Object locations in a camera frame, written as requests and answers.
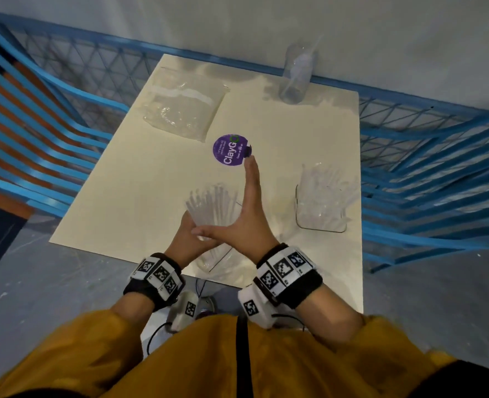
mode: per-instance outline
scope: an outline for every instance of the floor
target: floor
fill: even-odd
[[[60,324],[110,307],[132,263],[48,242],[58,219],[34,215],[0,261],[0,376]],[[195,279],[187,279],[195,290]],[[222,311],[239,309],[236,290],[208,282]],[[364,274],[366,314],[387,316],[422,350],[489,367],[489,251],[459,254]],[[167,312],[154,314],[144,348]],[[168,338],[160,331],[151,350]]]

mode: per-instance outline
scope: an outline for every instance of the white table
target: white table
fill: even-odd
[[[230,88],[205,143],[158,130],[143,120],[149,85],[160,67],[220,78]],[[222,181],[242,196],[243,166],[227,167],[212,153],[217,138],[237,133],[253,147],[274,234],[302,248],[321,268],[325,283],[362,311],[360,203],[347,210],[351,221],[342,234],[303,230],[294,220],[294,190],[302,163],[342,167],[345,180],[360,187],[358,94],[311,84],[302,104],[289,106],[277,97],[278,81],[271,75],[163,56],[50,241],[133,263],[163,251],[191,190]],[[183,273],[244,287],[256,269],[232,251],[228,262],[214,272],[207,274],[193,263]]]

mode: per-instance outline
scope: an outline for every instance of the yellow sleeve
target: yellow sleeve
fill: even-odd
[[[405,397],[421,381],[455,361],[444,352],[422,353],[385,318],[365,317],[365,322],[336,353],[381,394]]]
[[[97,397],[143,359],[140,332],[110,310],[83,314],[0,378],[0,397],[63,388]]]

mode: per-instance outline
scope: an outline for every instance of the right hand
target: right hand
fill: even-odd
[[[259,167],[254,156],[244,160],[246,183],[241,214],[230,226],[198,226],[192,234],[215,239],[232,246],[257,264],[273,247],[280,244],[268,226],[261,203]]]

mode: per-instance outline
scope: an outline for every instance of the clear plastic bottle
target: clear plastic bottle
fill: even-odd
[[[295,42],[287,47],[279,96],[287,104],[298,104],[306,95],[318,59],[315,44]]]

